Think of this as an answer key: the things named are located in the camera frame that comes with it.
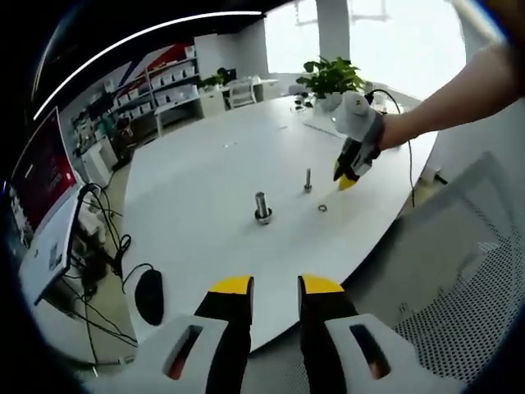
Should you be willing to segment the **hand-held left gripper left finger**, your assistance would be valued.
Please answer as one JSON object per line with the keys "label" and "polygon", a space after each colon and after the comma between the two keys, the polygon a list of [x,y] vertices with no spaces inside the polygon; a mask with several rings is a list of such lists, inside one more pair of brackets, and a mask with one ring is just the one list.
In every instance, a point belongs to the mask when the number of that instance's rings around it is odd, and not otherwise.
{"label": "hand-held left gripper left finger", "polygon": [[139,347],[141,393],[238,393],[251,348],[253,277],[216,282],[191,315],[164,323],[162,277],[139,279],[139,315],[157,332]]}

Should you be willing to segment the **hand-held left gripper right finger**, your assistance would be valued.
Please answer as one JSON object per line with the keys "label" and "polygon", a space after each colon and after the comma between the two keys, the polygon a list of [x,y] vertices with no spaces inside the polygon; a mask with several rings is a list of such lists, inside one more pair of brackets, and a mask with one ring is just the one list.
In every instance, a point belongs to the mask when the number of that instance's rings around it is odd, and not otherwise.
{"label": "hand-held left gripper right finger", "polygon": [[311,393],[433,393],[435,376],[414,347],[371,314],[358,314],[343,287],[298,276],[300,348]]}

